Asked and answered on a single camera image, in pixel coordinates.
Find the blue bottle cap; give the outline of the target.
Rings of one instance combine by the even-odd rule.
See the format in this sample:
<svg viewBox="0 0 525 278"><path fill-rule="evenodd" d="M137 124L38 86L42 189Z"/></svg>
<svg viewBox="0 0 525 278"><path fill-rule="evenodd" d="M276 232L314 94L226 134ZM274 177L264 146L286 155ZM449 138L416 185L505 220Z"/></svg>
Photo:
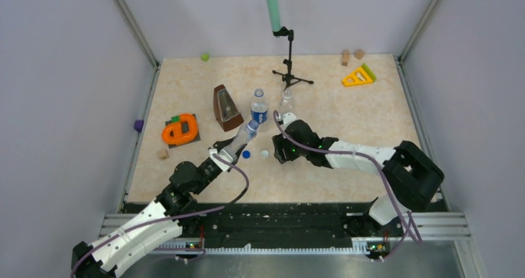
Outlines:
<svg viewBox="0 0 525 278"><path fill-rule="evenodd" d="M251 153L250 153L250 151L248 151L248 150L244 150L244 151L242 152L242 157L243 157L244 159L249 159L249 158L251 157Z"/></svg>

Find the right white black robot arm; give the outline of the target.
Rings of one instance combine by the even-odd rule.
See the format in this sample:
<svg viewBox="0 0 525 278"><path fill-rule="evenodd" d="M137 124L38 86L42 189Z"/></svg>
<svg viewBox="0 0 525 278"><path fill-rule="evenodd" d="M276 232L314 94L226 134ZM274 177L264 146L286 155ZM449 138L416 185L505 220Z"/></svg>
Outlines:
<svg viewBox="0 0 525 278"><path fill-rule="evenodd" d="M386 195L375 199L366 211L363 228L381 235L388 223L409 211L424 211L445 176L437 164L411 141L395 147L351 144L336 137L319 137L292 113L274 122L274 156L281 163L303 157L316 167L358 170L378 175Z"/></svg>

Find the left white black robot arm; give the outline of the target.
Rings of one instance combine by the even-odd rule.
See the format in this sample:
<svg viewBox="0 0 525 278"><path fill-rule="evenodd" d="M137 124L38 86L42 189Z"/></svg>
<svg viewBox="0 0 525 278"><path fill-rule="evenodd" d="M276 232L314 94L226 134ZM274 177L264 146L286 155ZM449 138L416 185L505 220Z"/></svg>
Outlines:
<svg viewBox="0 0 525 278"><path fill-rule="evenodd" d="M246 194L244 189L232 201L201 211L194 198L221 173L236 168L245 147L235 146L233 139L217 141L199 166L179 163L169 184L131 220L97 241L82 241L73 248L70 277L121 277L159 245L194 235L199 226L196 217L221 211Z"/></svg>

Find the clear Pepsi plastic bottle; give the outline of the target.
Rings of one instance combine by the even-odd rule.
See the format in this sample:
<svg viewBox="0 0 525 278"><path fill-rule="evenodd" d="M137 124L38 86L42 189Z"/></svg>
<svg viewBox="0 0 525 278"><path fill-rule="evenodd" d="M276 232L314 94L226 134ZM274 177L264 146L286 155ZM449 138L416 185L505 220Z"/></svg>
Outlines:
<svg viewBox="0 0 525 278"><path fill-rule="evenodd" d="M268 116L268 104L265 99L265 93L262 88L257 88L254 91L253 98L250 103L250 112L253 120L259 124L263 124L267 121Z"/></svg>

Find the clear bottle red label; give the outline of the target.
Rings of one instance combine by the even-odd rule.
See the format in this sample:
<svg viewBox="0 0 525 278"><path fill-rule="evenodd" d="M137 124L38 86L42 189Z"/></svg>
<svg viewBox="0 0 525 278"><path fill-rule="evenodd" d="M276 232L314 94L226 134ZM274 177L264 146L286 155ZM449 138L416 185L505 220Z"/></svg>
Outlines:
<svg viewBox="0 0 525 278"><path fill-rule="evenodd" d="M251 140L253 140L258 133L259 123L256 120L251 120L243 124L233 141L226 147L226 151L230 155L236 155L236 153Z"/></svg>

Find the clear bottle white cap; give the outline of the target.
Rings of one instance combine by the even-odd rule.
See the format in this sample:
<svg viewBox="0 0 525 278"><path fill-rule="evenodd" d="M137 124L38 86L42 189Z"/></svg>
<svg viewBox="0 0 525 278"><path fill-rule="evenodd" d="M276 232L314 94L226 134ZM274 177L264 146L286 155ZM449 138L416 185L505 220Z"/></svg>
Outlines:
<svg viewBox="0 0 525 278"><path fill-rule="evenodd" d="M279 103L279 109L278 112L280 115L285 115L287 113L293 113L295 105L294 105L294 97L293 92L291 88L287 88L283 91L282 97L280 99Z"/></svg>

